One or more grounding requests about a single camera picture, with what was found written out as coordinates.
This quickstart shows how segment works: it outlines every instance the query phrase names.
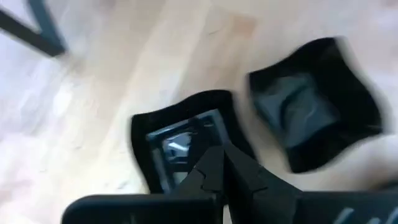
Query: black metal leg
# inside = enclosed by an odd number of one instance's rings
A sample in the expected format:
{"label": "black metal leg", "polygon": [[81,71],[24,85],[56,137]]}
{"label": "black metal leg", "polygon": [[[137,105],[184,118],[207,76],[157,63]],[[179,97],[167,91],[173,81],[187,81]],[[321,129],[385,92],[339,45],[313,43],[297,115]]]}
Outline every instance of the black metal leg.
{"label": "black metal leg", "polygon": [[29,0],[29,5],[36,21],[39,23],[40,34],[20,24],[4,11],[0,11],[0,28],[51,57],[64,53],[65,48],[42,0]]}

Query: light wood surface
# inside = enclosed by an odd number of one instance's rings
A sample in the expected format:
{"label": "light wood surface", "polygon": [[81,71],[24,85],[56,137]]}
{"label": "light wood surface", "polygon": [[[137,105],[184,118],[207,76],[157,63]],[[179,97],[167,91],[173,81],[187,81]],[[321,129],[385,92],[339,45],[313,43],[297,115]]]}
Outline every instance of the light wood surface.
{"label": "light wood surface", "polygon": [[[32,27],[23,1],[1,6]],[[304,190],[364,190],[398,175],[398,3],[393,0],[48,0],[69,53],[47,58],[0,34],[0,223],[59,223],[89,194],[146,185],[130,155],[133,114],[233,90],[262,164]],[[293,175],[254,115],[246,74],[341,35],[389,130]]]}

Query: wooden floor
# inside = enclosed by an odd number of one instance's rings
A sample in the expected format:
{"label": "wooden floor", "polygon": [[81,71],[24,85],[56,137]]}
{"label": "wooden floor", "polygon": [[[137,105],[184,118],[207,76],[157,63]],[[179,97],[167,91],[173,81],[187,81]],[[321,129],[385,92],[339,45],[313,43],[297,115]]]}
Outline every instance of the wooden floor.
{"label": "wooden floor", "polygon": [[[0,1],[34,27],[23,2]],[[364,190],[398,176],[394,0],[46,2],[67,55],[47,58],[0,34],[1,223],[59,223],[84,195],[145,192],[129,152],[131,116],[214,88],[237,94],[240,122],[262,164],[300,189]],[[293,175],[251,110],[246,74],[335,35],[379,100],[389,134]]]}

